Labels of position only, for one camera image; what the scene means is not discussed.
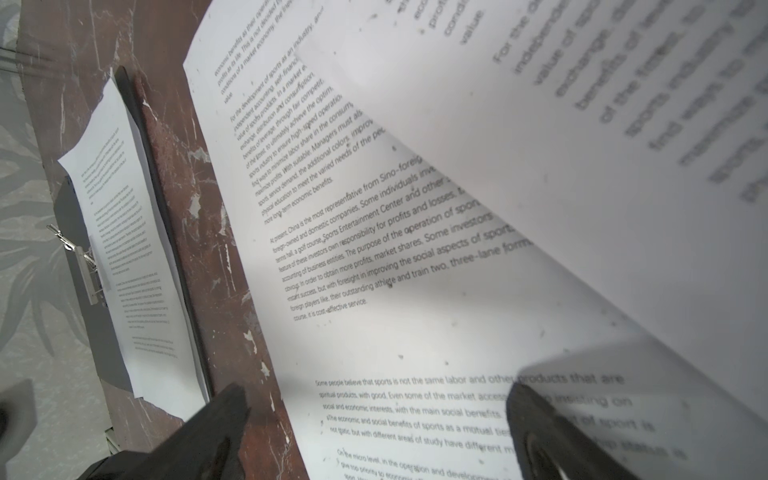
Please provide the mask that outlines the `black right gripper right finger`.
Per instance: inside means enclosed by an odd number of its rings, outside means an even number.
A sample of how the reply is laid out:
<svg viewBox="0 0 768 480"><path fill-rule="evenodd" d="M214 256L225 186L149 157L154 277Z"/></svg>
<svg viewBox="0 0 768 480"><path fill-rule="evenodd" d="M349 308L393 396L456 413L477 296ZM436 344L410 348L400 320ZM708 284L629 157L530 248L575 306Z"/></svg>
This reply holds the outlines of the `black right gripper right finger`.
<svg viewBox="0 0 768 480"><path fill-rule="evenodd" d="M528 385L512 385L506 417L526 480L635 477Z"/></svg>

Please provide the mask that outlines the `black file folder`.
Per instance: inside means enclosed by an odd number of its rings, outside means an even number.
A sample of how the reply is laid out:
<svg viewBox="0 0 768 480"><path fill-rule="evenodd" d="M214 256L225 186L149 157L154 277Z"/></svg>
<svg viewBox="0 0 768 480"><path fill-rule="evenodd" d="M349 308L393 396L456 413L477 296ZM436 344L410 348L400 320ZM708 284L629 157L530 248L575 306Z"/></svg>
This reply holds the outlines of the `black file folder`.
<svg viewBox="0 0 768 480"><path fill-rule="evenodd" d="M79 142L51 226L66 252L99 377L191 417L212 398L141 102L114 71Z"/></svg>

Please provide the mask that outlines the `printed paper sheet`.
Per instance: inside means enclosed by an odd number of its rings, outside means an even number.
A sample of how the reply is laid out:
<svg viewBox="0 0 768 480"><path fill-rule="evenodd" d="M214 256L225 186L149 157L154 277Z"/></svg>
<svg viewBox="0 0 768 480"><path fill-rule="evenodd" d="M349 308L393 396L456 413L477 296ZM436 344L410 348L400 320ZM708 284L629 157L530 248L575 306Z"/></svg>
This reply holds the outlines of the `printed paper sheet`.
<svg viewBox="0 0 768 480"><path fill-rule="evenodd" d="M187 421L210 395L140 133L115 80L59 162L74 186L133 394Z"/></svg>
<svg viewBox="0 0 768 480"><path fill-rule="evenodd" d="M763 1L328 1L299 58L767 413Z"/></svg>
<svg viewBox="0 0 768 480"><path fill-rule="evenodd" d="M642 479L763 479L760 416L314 73L328 1L214 1L184 62L313 479L517 479L530 386Z"/></svg>

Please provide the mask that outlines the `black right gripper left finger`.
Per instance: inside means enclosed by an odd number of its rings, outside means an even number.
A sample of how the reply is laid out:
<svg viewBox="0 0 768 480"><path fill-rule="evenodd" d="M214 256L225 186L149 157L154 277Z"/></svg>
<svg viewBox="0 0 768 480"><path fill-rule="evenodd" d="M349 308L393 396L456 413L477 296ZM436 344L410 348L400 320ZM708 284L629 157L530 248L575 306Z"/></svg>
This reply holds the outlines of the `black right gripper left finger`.
<svg viewBox="0 0 768 480"><path fill-rule="evenodd" d="M82 479L243 479L239 450L250 409L232 383L153 451L121 451L95 462Z"/></svg>

